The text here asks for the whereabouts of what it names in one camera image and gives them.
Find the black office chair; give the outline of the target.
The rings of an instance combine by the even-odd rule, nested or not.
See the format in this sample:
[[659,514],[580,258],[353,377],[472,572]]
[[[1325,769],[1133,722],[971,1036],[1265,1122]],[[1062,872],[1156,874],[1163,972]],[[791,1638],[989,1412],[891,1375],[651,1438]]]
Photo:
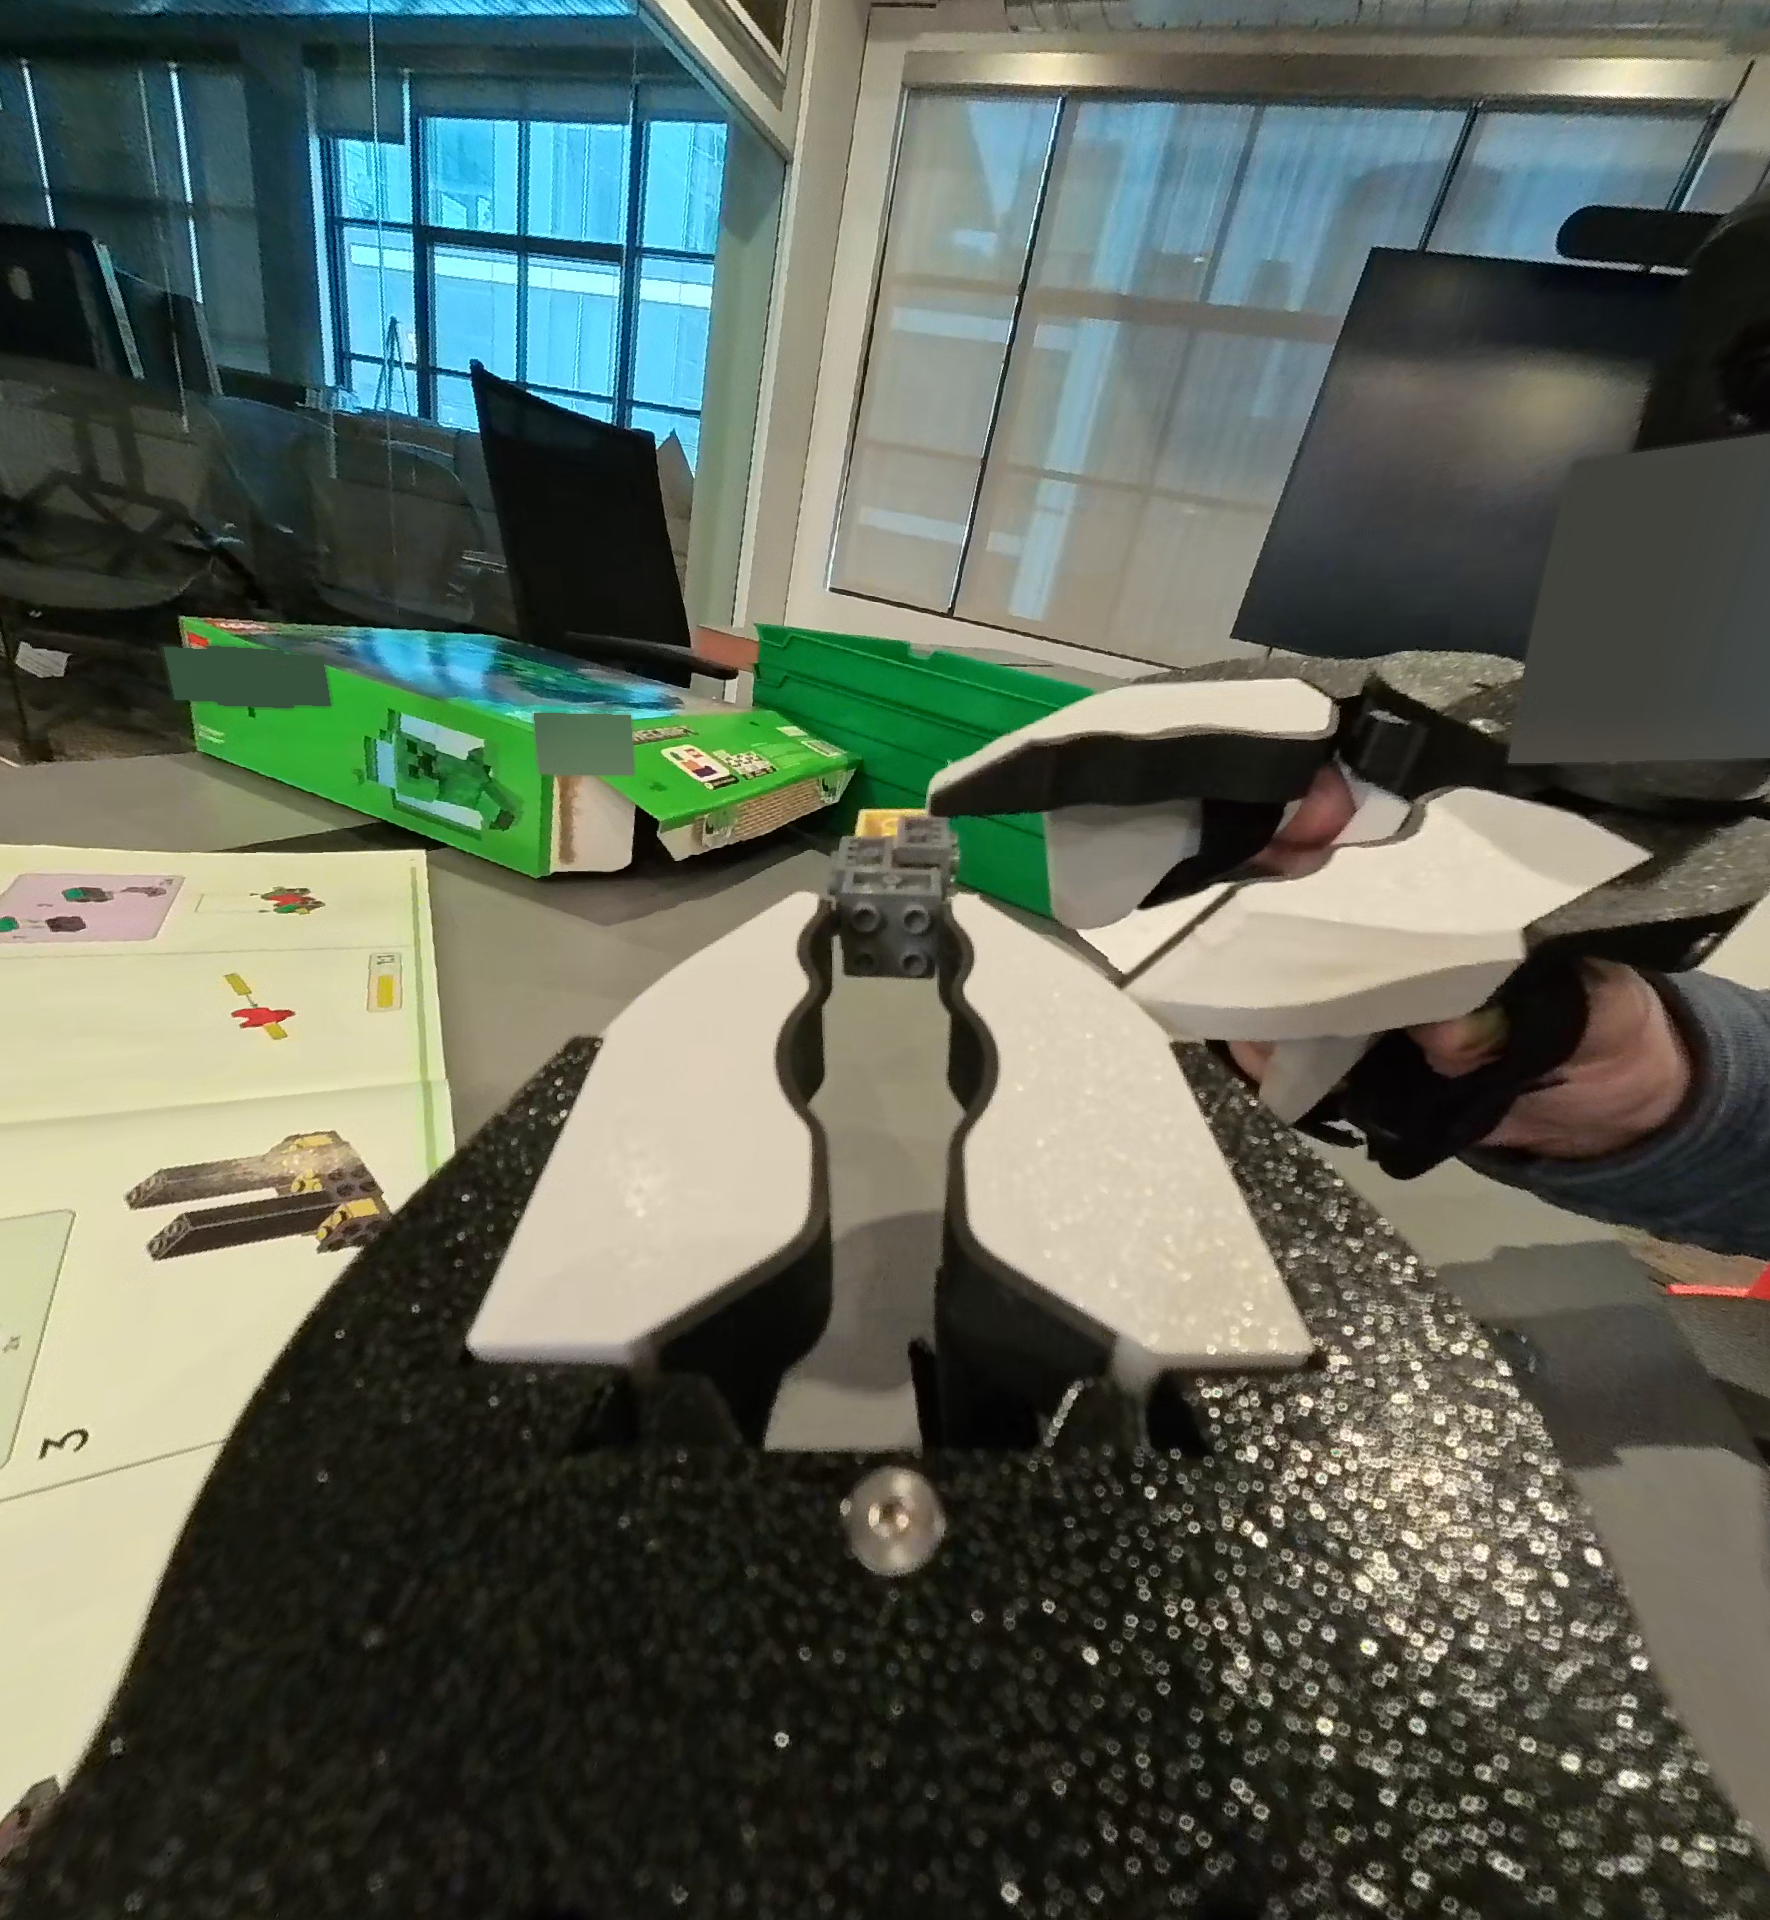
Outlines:
[[651,435],[484,364],[467,373],[524,643],[659,684],[731,684],[731,664],[693,648]]

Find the green toy brick box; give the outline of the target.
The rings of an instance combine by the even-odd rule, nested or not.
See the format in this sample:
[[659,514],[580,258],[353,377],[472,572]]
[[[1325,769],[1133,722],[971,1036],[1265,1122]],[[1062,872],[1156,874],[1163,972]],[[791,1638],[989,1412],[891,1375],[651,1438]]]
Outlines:
[[[611,876],[831,816],[859,756],[769,706],[515,639],[179,618],[169,667],[251,673],[191,700],[199,752],[524,876]],[[257,697],[303,668],[322,702]]]

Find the building instruction booklet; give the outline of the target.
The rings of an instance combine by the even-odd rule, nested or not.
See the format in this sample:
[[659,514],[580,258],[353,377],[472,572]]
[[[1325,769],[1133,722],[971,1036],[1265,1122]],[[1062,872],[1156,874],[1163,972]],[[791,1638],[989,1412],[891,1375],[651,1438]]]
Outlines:
[[226,1438],[454,1148],[423,852],[0,845],[0,1503]]

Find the black computer monitor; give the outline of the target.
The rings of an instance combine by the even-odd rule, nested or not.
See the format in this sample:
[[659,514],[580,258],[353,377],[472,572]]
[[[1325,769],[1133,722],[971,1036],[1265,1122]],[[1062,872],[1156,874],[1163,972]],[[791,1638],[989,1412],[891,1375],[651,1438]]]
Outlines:
[[1368,252],[1230,635],[1523,659],[1560,490],[1633,448],[1682,281]]

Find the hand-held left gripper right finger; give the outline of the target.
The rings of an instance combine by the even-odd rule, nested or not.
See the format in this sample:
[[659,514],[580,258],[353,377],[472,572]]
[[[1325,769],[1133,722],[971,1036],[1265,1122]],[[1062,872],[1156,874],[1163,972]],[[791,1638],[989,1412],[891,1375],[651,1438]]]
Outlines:
[[949,1224],[1073,1375],[1251,1375],[1314,1357],[1281,1268],[1162,1026],[985,898],[953,905]]

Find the distant dark monitor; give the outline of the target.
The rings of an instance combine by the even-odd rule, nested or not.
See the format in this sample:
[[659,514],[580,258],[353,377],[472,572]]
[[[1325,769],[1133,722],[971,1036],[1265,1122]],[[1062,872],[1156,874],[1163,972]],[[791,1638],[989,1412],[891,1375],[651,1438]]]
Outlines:
[[0,224],[0,355],[146,373],[115,266],[89,233]]

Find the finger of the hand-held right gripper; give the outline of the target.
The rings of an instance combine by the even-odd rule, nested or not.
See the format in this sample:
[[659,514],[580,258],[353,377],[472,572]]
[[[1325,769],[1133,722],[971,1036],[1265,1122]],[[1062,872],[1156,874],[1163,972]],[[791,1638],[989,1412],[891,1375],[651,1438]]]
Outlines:
[[1457,786],[1307,876],[1166,902],[1081,933],[1176,1040],[1350,1040],[1458,1018],[1526,931],[1649,861],[1577,811]]
[[1034,813],[1044,911],[1112,926],[1262,854],[1332,762],[1338,725],[1340,702],[1304,680],[1119,684],[949,763],[927,808]]

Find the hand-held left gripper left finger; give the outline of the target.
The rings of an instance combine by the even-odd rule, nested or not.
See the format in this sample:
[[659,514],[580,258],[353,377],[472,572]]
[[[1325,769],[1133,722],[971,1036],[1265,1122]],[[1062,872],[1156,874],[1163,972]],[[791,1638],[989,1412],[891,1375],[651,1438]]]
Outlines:
[[672,1364],[803,1278],[788,1369],[825,1328],[829,1174],[814,1114],[829,903],[792,893],[608,1028],[467,1330],[481,1363]]

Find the black webcam bar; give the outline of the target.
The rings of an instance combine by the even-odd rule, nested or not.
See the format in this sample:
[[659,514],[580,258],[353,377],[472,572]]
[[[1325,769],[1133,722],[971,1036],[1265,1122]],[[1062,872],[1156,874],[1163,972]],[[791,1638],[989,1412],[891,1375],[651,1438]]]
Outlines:
[[1595,204],[1572,213],[1554,245],[1565,263],[1684,274],[1723,221],[1710,210]]

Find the distant paned window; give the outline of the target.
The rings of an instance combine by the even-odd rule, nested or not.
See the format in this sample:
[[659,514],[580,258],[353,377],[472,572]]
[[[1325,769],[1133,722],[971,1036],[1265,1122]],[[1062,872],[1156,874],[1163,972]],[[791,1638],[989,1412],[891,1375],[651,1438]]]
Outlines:
[[475,429],[470,369],[700,460],[727,127],[411,111],[315,141],[326,369],[365,411]]

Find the green plastic storage crate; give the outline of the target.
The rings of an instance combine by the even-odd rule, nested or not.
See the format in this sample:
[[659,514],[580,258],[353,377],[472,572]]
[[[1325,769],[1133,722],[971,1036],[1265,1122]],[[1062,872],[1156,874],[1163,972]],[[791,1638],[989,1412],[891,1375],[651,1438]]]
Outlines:
[[1092,693],[1002,659],[905,642],[762,623],[755,702],[844,749],[853,779],[825,832],[848,835],[867,808],[919,808],[952,762]]

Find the person's right hand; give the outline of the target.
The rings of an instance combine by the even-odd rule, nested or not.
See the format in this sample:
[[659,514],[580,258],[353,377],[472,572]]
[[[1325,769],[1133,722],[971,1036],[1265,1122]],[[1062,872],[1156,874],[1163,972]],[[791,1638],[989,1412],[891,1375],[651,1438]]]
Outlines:
[[1572,1055],[1524,1089],[1481,1150],[1601,1162],[1670,1127],[1690,1104],[1694,1058],[1666,1000],[1636,968],[1585,961],[1587,1023]]

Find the grey and tan brick assembly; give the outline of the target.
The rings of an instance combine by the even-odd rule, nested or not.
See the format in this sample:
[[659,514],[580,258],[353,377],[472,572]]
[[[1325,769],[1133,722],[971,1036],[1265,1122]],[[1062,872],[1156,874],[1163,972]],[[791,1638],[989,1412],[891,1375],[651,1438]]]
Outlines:
[[957,859],[955,832],[939,816],[856,816],[825,883],[848,975],[930,981],[944,972]]

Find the large window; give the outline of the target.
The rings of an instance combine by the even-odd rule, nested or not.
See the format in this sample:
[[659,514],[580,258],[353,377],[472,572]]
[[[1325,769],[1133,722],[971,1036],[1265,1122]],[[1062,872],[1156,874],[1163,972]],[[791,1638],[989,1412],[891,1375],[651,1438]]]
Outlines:
[[1234,615],[1368,256],[1673,207],[1721,109],[902,97],[825,588],[1124,659]]

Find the grey desk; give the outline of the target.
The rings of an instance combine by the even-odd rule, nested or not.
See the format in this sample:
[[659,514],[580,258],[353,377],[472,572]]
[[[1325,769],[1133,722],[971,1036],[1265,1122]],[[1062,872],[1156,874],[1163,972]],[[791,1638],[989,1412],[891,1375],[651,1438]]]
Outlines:
[[[198,756],[0,766],[0,842],[123,852],[404,848],[404,834]],[[429,852],[429,898],[457,1137],[470,1139],[572,1036],[599,1034],[657,975],[825,866],[762,842],[695,872],[533,882]],[[791,1451],[917,1441],[905,1348],[927,1330],[944,1190],[946,1017],[909,989],[843,984],[825,1017],[835,1299],[792,1371],[773,1441]],[[1596,1223],[1457,1164],[1399,1183],[1355,1150],[1331,1164],[1472,1308],[1518,1340],[1526,1384],[1570,1459],[1723,1446],[1714,1401],[1681,1386],[1684,1348],[1737,1420],[1770,1438],[1770,1305],[1671,1299],[1649,1256]]]

